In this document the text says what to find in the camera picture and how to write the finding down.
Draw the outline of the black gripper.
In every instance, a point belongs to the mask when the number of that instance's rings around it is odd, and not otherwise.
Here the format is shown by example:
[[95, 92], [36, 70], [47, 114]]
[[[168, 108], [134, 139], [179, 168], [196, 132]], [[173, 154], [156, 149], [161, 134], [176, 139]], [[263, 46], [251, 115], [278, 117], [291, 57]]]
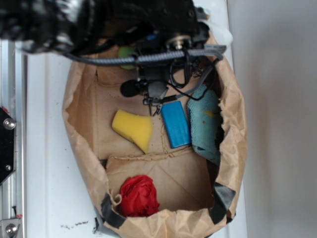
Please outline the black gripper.
[[143, 103], [149, 106], [151, 116], [157, 116], [162, 110], [162, 100], [167, 94], [169, 66], [166, 64], [144, 65], [137, 68], [137, 88], [144, 95]]

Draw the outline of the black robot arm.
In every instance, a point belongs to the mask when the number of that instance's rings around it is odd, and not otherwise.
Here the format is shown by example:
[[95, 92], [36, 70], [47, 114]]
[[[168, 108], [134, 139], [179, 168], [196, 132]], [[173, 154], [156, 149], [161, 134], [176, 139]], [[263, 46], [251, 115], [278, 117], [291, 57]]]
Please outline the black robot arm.
[[20, 41], [27, 53], [55, 52], [98, 66], [136, 67], [125, 97], [144, 95], [158, 109], [176, 100], [205, 48], [206, 14], [191, 0], [3, 0], [0, 37]]

